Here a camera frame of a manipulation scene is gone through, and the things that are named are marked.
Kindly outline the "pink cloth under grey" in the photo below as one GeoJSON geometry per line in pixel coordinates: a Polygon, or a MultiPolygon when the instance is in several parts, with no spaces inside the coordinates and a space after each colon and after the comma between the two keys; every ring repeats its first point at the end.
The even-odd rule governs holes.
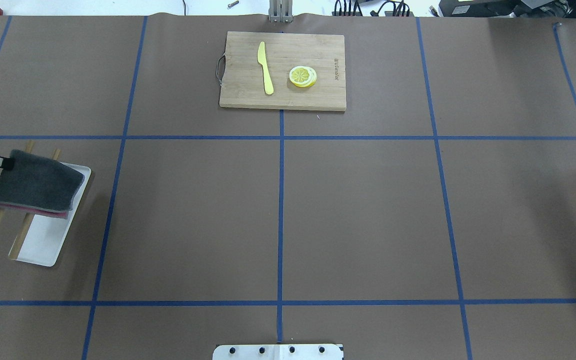
{"type": "Polygon", "coordinates": [[[3,202],[0,202],[0,208],[6,208],[6,209],[11,209],[11,210],[21,211],[21,212],[24,212],[25,214],[41,215],[44,217],[57,218],[57,219],[66,219],[69,216],[68,210],[55,212],[52,210],[43,210],[43,209],[32,208],[32,207],[21,206],[21,205],[14,205],[11,203],[3,203],[3,202]]]}

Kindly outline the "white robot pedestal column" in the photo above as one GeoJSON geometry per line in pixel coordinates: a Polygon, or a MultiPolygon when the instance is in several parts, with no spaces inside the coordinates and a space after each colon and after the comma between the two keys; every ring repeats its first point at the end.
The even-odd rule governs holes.
{"type": "Polygon", "coordinates": [[[213,360],[343,360],[341,344],[224,344],[215,347],[213,360]]]}

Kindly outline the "yellow plastic knife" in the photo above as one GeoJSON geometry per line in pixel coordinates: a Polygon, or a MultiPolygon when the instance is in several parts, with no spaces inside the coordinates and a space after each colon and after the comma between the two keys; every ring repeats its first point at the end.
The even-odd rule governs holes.
{"type": "Polygon", "coordinates": [[[266,58],[266,43],[265,41],[261,41],[258,45],[257,56],[256,56],[258,64],[262,68],[262,77],[263,77],[263,91],[265,95],[273,95],[274,94],[274,83],[272,82],[272,78],[269,71],[268,61],[266,58]]]}

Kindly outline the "white rectangular tray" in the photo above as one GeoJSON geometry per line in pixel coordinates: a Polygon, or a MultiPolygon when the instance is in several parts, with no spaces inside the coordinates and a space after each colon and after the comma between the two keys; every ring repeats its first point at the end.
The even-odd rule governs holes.
{"type": "Polygon", "coordinates": [[[19,246],[14,244],[10,249],[8,253],[10,260],[43,267],[52,267],[56,264],[93,174],[93,171],[87,166],[68,162],[64,162],[64,166],[70,167],[84,176],[83,183],[73,198],[73,209],[67,212],[66,218],[34,215],[23,244],[19,246]]]}

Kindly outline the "aluminium frame post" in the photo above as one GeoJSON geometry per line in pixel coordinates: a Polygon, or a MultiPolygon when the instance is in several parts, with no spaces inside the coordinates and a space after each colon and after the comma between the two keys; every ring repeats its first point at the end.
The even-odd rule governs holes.
{"type": "Polygon", "coordinates": [[[294,21],[293,1],[270,0],[268,16],[270,23],[292,23],[294,21]]]}

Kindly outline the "yellow lemon slice toy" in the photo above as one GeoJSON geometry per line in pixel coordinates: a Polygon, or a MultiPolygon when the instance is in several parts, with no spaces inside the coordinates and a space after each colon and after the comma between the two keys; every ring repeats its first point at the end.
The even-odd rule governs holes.
{"type": "Polygon", "coordinates": [[[299,65],[290,69],[288,79],[298,88],[309,88],[317,82],[318,75],[314,68],[299,65]]]}

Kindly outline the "grey wiping cloth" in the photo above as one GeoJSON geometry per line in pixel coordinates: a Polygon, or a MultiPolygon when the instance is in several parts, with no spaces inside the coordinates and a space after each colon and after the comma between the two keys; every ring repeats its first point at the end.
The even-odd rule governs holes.
{"type": "Polygon", "coordinates": [[[13,166],[0,173],[0,206],[21,207],[50,214],[73,209],[84,174],[57,160],[14,149],[13,166]]]}

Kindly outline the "bamboo cutting board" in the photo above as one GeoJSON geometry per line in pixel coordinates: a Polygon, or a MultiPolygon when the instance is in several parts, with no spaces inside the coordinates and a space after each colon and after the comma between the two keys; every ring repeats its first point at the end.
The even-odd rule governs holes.
{"type": "Polygon", "coordinates": [[[346,39],[340,34],[270,33],[230,30],[226,35],[220,107],[345,112],[346,39]],[[266,95],[258,64],[264,41],[274,93],[266,95]],[[295,66],[317,73],[316,83],[298,88],[289,80],[295,66]]]}

